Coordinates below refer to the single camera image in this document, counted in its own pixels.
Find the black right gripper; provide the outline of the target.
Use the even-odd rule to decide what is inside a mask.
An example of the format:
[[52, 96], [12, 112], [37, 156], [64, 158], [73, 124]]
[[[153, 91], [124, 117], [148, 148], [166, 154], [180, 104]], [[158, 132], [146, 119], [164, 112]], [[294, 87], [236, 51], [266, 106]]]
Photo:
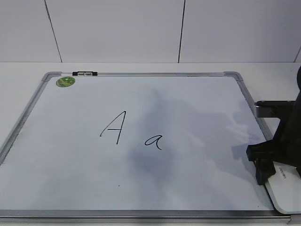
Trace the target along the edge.
[[301, 94], [297, 95], [294, 110], [287, 118], [280, 119], [271, 140], [247, 147], [249, 161], [254, 161], [256, 181], [264, 185], [275, 175], [273, 162], [301, 169]]

